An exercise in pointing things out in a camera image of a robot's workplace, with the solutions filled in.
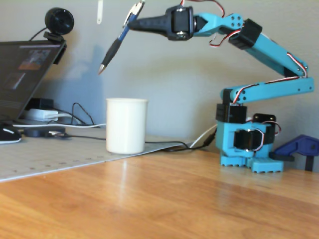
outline white cup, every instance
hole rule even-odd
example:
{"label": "white cup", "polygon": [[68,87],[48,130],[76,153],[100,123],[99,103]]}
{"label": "white cup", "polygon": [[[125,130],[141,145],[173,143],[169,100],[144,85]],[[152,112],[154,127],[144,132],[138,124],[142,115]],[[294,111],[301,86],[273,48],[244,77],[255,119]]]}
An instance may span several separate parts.
{"label": "white cup", "polygon": [[112,98],[106,101],[106,150],[116,154],[142,153],[148,100]]}

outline gray cutting mat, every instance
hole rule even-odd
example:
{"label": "gray cutting mat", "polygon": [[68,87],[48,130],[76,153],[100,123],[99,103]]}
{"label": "gray cutting mat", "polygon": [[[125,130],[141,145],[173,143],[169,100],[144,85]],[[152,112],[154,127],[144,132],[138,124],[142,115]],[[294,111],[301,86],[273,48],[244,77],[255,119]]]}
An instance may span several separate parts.
{"label": "gray cutting mat", "polygon": [[[106,135],[105,129],[99,128],[70,128],[67,132],[72,135],[100,138],[105,138]],[[28,137],[22,139],[20,143],[0,145],[0,182],[137,156],[111,154],[106,151],[106,142],[101,140]],[[176,138],[147,137],[147,141],[172,140]],[[145,151],[141,154],[178,145],[146,144]]]}

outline blue robotic arm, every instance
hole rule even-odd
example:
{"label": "blue robotic arm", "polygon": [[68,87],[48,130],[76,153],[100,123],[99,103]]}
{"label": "blue robotic arm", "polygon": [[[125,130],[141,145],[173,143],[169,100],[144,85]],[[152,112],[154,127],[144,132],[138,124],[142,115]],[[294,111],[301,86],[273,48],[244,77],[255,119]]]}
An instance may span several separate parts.
{"label": "blue robotic arm", "polygon": [[306,62],[264,35],[260,25],[237,13],[226,17],[193,14],[191,6],[178,5],[167,9],[163,16],[138,19],[128,26],[173,41],[224,34],[231,44],[284,76],[281,80],[223,89],[223,102],[217,105],[216,112],[216,146],[220,149],[221,165],[248,166],[254,172],[283,171],[283,162],[269,157],[276,135],[276,117],[256,114],[246,121],[247,107],[243,104],[313,92],[314,80],[308,77]]}
{"label": "blue robotic arm", "polygon": [[[238,34],[230,38],[230,43],[245,50],[280,75],[302,77],[302,79],[276,82],[276,84],[258,82],[254,87],[246,89],[245,97],[237,101],[239,104],[309,93],[314,91],[315,88],[313,78],[305,77],[304,71],[288,56],[288,51],[285,48],[262,34],[261,26],[250,19],[244,21],[242,15],[237,13],[227,17],[220,17],[211,13],[193,14],[192,7],[178,5],[169,8],[164,16],[133,21],[129,23],[129,28],[137,31],[159,33],[169,40],[175,41],[189,40],[192,37],[208,37],[215,33],[227,34],[241,29]],[[243,41],[237,41],[237,38],[240,38],[241,35],[243,35]],[[306,62],[297,56],[292,56],[308,69]],[[237,92],[243,87],[227,88],[232,89],[232,92],[229,93],[230,100],[234,101]]]}

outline blue pen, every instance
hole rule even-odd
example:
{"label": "blue pen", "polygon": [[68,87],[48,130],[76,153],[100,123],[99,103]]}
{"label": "blue pen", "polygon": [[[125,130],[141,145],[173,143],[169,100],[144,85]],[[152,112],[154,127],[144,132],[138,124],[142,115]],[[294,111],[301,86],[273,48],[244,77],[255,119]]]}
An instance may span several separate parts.
{"label": "blue pen", "polygon": [[99,75],[105,70],[105,68],[108,66],[108,64],[111,62],[113,57],[116,55],[118,52],[125,36],[128,34],[130,28],[128,27],[128,23],[131,21],[134,21],[138,18],[140,15],[143,7],[145,4],[145,0],[140,0],[139,3],[134,4],[131,10],[129,11],[128,16],[125,19],[123,28],[124,30],[122,31],[121,35],[113,42],[112,46],[106,53],[106,56],[101,64],[100,70],[99,70]]}

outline laptop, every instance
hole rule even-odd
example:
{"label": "laptop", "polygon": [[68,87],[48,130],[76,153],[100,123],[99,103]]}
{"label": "laptop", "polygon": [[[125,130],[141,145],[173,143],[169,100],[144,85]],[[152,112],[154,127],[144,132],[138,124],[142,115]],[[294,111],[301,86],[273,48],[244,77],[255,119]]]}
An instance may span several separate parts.
{"label": "laptop", "polygon": [[66,42],[0,42],[0,121],[17,120]]}

